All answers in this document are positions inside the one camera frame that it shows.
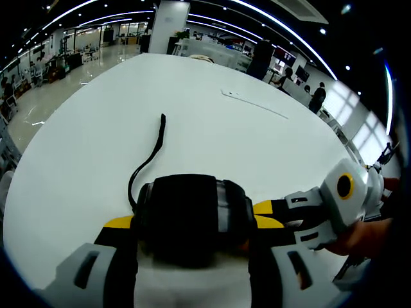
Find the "monitor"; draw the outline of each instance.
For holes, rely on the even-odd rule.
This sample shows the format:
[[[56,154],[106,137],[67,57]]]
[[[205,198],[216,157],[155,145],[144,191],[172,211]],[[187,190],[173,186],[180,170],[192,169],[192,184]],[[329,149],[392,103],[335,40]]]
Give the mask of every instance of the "monitor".
[[[298,66],[297,72],[295,72],[298,78],[300,78],[303,82],[307,82],[308,77],[310,77],[310,74],[308,74],[302,67],[301,65]]]

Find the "person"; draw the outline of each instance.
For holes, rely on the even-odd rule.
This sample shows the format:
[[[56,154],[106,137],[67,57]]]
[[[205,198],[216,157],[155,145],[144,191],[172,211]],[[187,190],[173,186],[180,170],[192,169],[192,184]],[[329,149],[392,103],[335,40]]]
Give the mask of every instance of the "person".
[[[4,77],[1,80],[1,88],[3,89],[3,100],[4,103],[0,107],[0,111],[5,119],[8,121],[10,120],[10,107],[9,105],[14,104],[16,105],[16,102],[13,98],[13,87],[10,83],[7,82],[7,77]]]
[[[291,67],[287,67],[285,69],[285,75],[283,77],[281,77],[280,79],[278,79],[277,81],[273,81],[273,84],[274,85],[280,85],[279,88],[282,89],[286,79],[292,80],[291,79],[292,75],[293,75],[293,69]]]
[[[324,82],[320,82],[320,87],[315,90],[314,94],[312,95],[313,98],[308,105],[308,108],[315,114],[317,114],[317,112],[321,109],[322,103],[326,99],[327,93],[325,87],[326,86],[324,85]]]
[[[247,74],[257,79],[263,80],[270,66],[271,57],[274,52],[270,40],[262,40],[254,48],[252,61],[247,69]]]

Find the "yellow panel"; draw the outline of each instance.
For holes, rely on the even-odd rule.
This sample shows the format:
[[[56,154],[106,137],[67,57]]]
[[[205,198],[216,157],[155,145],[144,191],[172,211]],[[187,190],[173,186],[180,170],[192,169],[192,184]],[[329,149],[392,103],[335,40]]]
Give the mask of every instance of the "yellow panel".
[[[105,228],[123,228],[129,229],[131,224],[131,219],[133,216],[125,216],[110,220],[104,225]]]
[[[284,225],[273,218],[254,215],[259,229],[284,228]]]
[[[252,207],[255,214],[272,214],[271,200],[263,201]]]

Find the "human hand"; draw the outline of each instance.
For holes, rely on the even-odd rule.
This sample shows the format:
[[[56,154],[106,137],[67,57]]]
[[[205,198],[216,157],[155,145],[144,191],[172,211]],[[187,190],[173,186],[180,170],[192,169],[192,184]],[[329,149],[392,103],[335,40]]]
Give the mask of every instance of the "human hand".
[[[326,249],[337,255],[375,258],[383,248],[391,222],[392,219],[369,223],[358,221]]]

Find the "yellow circle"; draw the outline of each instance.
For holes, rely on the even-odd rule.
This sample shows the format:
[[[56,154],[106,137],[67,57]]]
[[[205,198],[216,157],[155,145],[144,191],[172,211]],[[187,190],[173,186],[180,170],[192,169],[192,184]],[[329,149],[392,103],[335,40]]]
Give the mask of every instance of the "yellow circle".
[[[348,180],[349,180],[349,191],[348,191],[348,193],[347,194],[344,194],[343,196],[341,196],[341,194],[340,194],[340,191],[339,191],[339,189],[338,189],[338,184],[340,183],[340,181],[341,181],[341,179],[343,179],[343,178],[348,178]],[[343,199],[343,200],[346,200],[346,199],[349,199],[352,195],[353,195],[353,192],[354,192],[354,178],[353,178],[353,176],[350,174],[350,173],[344,173],[343,175],[341,175],[340,176],[340,178],[338,179],[338,181],[337,181],[337,193],[338,193],[338,196],[341,198],[341,199]]]

